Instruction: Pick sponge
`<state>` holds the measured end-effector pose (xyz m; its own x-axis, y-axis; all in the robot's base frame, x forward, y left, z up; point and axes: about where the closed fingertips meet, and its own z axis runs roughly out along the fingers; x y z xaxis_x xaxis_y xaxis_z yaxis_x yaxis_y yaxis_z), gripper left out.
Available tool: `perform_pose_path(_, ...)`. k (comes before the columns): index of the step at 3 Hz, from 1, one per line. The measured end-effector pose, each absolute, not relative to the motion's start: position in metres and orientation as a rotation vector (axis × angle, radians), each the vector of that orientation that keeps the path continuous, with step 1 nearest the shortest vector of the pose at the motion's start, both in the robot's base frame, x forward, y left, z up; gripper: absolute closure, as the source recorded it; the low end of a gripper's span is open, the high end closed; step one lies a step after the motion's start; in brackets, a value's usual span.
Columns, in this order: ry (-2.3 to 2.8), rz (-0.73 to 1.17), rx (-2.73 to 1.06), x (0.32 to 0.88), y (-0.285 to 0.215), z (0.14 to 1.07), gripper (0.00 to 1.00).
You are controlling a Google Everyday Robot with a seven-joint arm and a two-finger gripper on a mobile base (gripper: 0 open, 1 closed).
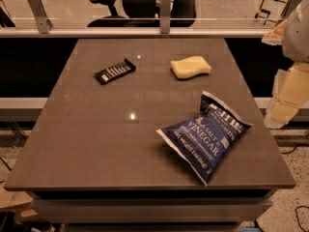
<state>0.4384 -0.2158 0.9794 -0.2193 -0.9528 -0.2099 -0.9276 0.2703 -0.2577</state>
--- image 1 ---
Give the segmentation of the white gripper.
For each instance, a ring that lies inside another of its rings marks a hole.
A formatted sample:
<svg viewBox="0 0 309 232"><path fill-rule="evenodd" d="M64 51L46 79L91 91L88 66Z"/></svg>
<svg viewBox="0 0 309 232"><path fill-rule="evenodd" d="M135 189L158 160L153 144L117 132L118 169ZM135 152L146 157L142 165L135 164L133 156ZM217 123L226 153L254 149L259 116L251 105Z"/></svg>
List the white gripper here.
<svg viewBox="0 0 309 232"><path fill-rule="evenodd" d="M288 16L262 37L268 45L283 46L283 54L295 61L274 77L272 98L264 123L269 129L281 129L309 101L309 0L302 0Z"/></svg>

